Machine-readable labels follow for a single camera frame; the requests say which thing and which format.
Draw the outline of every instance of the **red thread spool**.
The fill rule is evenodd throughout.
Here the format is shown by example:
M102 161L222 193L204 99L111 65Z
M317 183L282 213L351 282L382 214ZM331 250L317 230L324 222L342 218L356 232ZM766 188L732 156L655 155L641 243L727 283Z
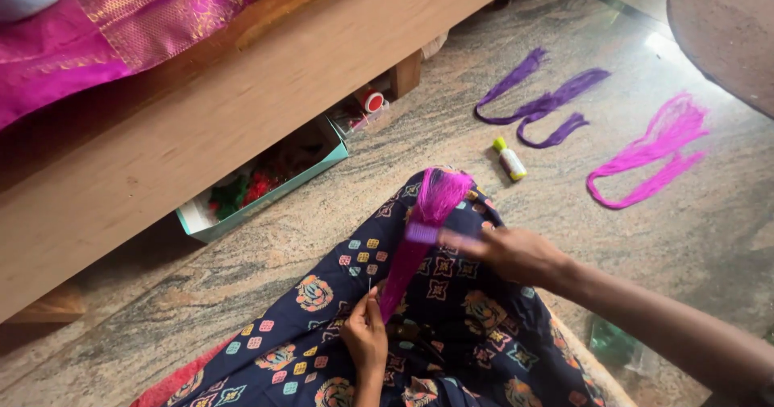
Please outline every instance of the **red thread spool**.
M358 100L358 103L360 103L363 109L368 113L378 111L385 102L385 96L382 95L381 92L373 89L369 84L365 84L358 88L357 91L352 93L352 96Z

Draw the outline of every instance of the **wooden bed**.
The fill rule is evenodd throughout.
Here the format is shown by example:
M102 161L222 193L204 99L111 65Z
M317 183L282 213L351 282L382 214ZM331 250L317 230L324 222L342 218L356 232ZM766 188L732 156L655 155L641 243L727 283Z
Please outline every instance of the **wooden bed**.
M418 49L490 1L258 0L172 60L0 131L0 321L373 77L391 70L405 94Z

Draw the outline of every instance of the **green bottle cap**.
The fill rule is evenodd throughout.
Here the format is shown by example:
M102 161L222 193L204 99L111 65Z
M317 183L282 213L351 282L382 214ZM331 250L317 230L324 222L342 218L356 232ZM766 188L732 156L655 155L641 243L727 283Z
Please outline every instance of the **green bottle cap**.
M491 145L495 148L495 150L497 150L498 153L508 148L506 145L506 140L502 139L502 136L497 138Z

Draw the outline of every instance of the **floor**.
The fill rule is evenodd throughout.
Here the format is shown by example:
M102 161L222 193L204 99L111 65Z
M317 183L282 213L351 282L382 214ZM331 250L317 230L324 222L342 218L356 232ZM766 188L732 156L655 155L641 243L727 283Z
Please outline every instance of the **floor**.
M663 0L620 0L661 22ZM543 139L567 115L592 124L546 150L518 146L529 171L510 184L489 149L515 126L480 123L471 109L529 50L551 61L492 104L516 106L588 67L614 74L528 135ZM711 112L705 159L656 196L603 209L585 178L640 136L668 98L688 91ZM88 313L48 336L5 337L0 405L127 405L266 308L410 175L437 164L474 174L507 224L548 236L577 259L762 334L774 323L774 122L706 81L668 33L599 0L515 0L451 30L422 66L422 83L394 103L390 124L348 142L352 156L206 247L169 215L78 274ZM599 181L620 198L658 165ZM587 338L583 309L547 294ZM8 327L0 326L8 335ZM33 339L23 346L11 340ZM654 378L621 375L641 405L699 405L707 390L668 363Z

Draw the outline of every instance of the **hand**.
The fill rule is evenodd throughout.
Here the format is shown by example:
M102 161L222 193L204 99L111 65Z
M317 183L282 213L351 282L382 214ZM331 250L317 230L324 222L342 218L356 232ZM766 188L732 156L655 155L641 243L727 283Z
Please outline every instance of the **hand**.
M376 302L376 290L374 286L354 306L341 328L341 338L358 371L358 384L377 382L381 388L387 365L387 332Z
M487 263L503 280L547 289L575 264L546 238L524 229L482 230L481 240L443 229L438 243Z

